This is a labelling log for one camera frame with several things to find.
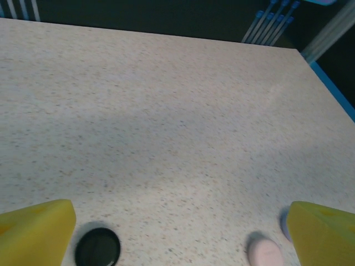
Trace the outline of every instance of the metal rod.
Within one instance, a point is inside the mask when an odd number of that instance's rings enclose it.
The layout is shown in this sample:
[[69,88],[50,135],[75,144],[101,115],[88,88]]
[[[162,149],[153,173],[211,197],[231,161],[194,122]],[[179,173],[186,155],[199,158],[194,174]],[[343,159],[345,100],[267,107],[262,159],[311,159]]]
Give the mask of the metal rod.
[[9,6],[9,9],[10,9],[10,12],[11,12],[11,17],[13,19],[17,19],[16,10],[15,10],[15,7],[13,6],[12,0],[7,0],[7,4]]
[[35,21],[40,21],[36,0],[31,0]]
[[341,36],[345,34],[353,25],[355,25],[355,12],[353,12],[350,20],[345,21],[339,25],[339,29],[332,33],[330,39],[325,39],[324,42],[317,47],[312,53],[308,54],[306,61],[312,63],[318,60],[336,41],[340,39]]
[[309,45],[303,50],[306,53],[307,50],[314,49],[319,46],[328,35],[332,34],[333,30],[338,27],[341,21],[349,17],[349,14],[355,9],[355,0],[350,0],[318,33],[317,36],[309,43]]
[[255,34],[253,40],[251,41],[251,44],[255,44],[255,41],[258,40],[260,34],[264,31],[264,29],[266,28],[266,26],[270,23],[270,20],[275,16],[274,13],[269,13],[269,15],[267,15],[266,20],[263,22],[262,26],[260,27],[259,31]]
[[262,15],[264,14],[264,11],[262,10],[259,10],[256,15],[255,15],[255,19],[254,21],[251,23],[248,31],[245,33],[244,37],[243,37],[243,40],[242,40],[242,43],[245,42],[246,38],[248,38],[250,32],[254,29],[256,23],[258,22],[258,20],[262,17]]
[[270,4],[268,5],[267,9],[265,10],[264,15],[262,15],[261,19],[256,24],[255,28],[253,29],[253,31],[251,32],[251,34],[249,35],[249,37],[247,38],[245,43],[249,43],[253,39],[254,34],[259,30],[260,25],[264,22],[265,18],[269,14],[269,12],[272,9],[273,5],[276,4],[277,1],[278,0],[270,0]]
[[264,45],[266,41],[269,39],[270,35],[275,31],[277,26],[280,24],[280,22],[283,20],[284,15],[279,15],[276,22],[272,25],[272,28],[268,31],[267,35],[264,37],[260,45]]
[[316,61],[354,24],[355,0],[350,0],[302,51],[306,61]]
[[24,2],[24,0],[20,0],[20,5],[21,5],[21,10],[22,10],[22,14],[23,14],[23,19],[24,20],[28,20],[28,12],[27,12],[27,8],[26,8],[26,3]]
[[269,44],[269,46],[273,46],[277,40],[279,39],[279,37],[283,34],[283,32],[286,30],[286,28],[288,27],[288,25],[290,25],[293,21],[293,17],[289,17],[287,22],[285,23],[285,25],[282,26],[282,28],[278,31],[278,33],[276,34],[276,36],[274,37],[274,39],[271,41],[271,43]]
[[256,44],[261,44],[262,40],[264,39],[265,35],[268,33],[268,30],[272,27],[272,25],[274,24],[275,20],[277,18],[279,18],[282,10],[285,8],[285,6],[287,6],[289,4],[290,0],[282,0],[281,5],[279,7],[279,9],[277,10],[275,16],[273,16],[272,20],[269,22],[269,24],[266,26],[266,28],[264,29],[262,35],[260,36],[260,38],[256,41]]
[[282,26],[286,23],[286,21],[289,19],[293,11],[300,5],[299,1],[294,1],[290,10],[287,12],[286,16],[283,18],[283,20],[279,23],[279,25],[276,27],[276,29],[273,31],[271,34],[270,38],[266,41],[266,45],[272,42],[272,40],[275,38],[276,34],[280,31]]

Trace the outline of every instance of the pink round object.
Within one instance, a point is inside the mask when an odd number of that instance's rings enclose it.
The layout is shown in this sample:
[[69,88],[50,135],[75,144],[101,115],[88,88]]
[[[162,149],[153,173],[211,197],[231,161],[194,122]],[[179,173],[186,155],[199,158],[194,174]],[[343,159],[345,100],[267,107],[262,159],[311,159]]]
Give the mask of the pink round object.
[[251,266],[283,266],[281,250],[274,241],[266,238],[251,243],[248,258]]

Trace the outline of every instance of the black round object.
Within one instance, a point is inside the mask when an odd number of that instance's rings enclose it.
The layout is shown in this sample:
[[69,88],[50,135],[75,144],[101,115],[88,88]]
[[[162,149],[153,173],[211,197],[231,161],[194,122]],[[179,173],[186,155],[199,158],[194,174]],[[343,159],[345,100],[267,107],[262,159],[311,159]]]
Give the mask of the black round object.
[[121,253],[117,235],[107,228],[96,228],[86,233],[75,249],[77,266],[113,266]]

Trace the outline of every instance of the black disc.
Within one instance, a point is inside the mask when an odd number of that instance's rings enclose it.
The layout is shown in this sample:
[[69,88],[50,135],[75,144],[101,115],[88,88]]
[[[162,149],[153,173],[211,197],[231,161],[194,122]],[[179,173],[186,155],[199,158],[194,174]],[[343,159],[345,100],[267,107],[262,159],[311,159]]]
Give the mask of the black disc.
[[121,253],[117,235],[107,228],[96,228],[86,233],[75,249],[77,266],[113,266]]

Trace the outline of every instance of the blue rod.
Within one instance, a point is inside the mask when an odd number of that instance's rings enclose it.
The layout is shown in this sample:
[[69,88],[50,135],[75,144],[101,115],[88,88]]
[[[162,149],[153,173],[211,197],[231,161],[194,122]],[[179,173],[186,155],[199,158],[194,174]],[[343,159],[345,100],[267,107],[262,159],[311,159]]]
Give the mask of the blue rod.
[[288,27],[288,25],[290,25],[293,21],[293,17],[289,17],[288,20],[286,21],[286,23],[282,26],[282,28],[278,31],[278,33],[276,34],[276,36],[274,37],[274,39],[271,41],[270,44],[268,44],[269,46],[273,46],[276,41],[279,39],[279,37],[283,34],[283,32],[286,30],[286,28]]
[[263,22],[261,25],[259,31],[255,34],[253,40],[251,41],[251,44],[255,44],[255,41],[258,40],[260,34],[264,31],[265,27],[270,24],[270,20],[274,17],[274,13],[269,13],[266,17],[266,20]]
[[278,9],[278,11],[276,12],[275,16],[273,16],[272,20],[270,21],[270,23],[267,25],[267,27],[264,29],[262,35],[260,36],[260,38],[256,41],[256,44],[261,44],[262,40],[264,39],[265,35],[267,34],[268,30],[272,27],[272,25],[274,24],[275,20],[279,18],[281,12],[283,11],[283,9],[290,3],[290,0],[282,0],[281,5]]
[[255,19],[254,21],[251,23],[248,31],[245,33],[244,37],[243,37],[243,40],[242,40],[242,43],[245,42],[246,38],[248,38],[250,32],[254,29],[254,26],[256,25],[256,23],[258,22],[258,20],[262,17],[262,15],[264,14],[264,11],[262,10],[259,10],[256,15],[255,15]]
[[293,11],[300,5],[299,1],[294,1],[290,10],[287,12],[286,16],[283,18],[283,20],[280,22],[280,24],[276,27],[276,29],[273,31],[273,33],[271,34],[270,38],[267,40],[266,45],[268,45],[269,43],[272,42],[272,40],[274,39],[274,37],[276,36],[276,34],[280,31],[280,29],[282,28],[282,26],[286,23],[286,21],[289,19],[289,17],[291,16],[291,14],[293,13]]
[[265,18],[270,13],[270,10],[272,9],[273,5],[276,4],[277,1],[278,0],[270,0],[270,4],[268,5],[267,9],[265,10],[264,15],[261,17],[259,22],[256,24],[255,28],[253,29],[253,31],[251,32],[249,37],[246,39],[245,43],[249,43],[253,39],[254,34],[259,30],[259,27],[264,22]]
[[277,26],[281,23],[281,21],[283,20],[284,15],[279,15],[276,22],[272,25],[272,28],[268,31],[267,35],[264,37],[264,39],[262,40],[262,42],[260,43],[260,45],[264,45],[266,43],[266,41],[268,40],[268,38],[270,37],[270,35],[275,31],[275,29],[277,28]]

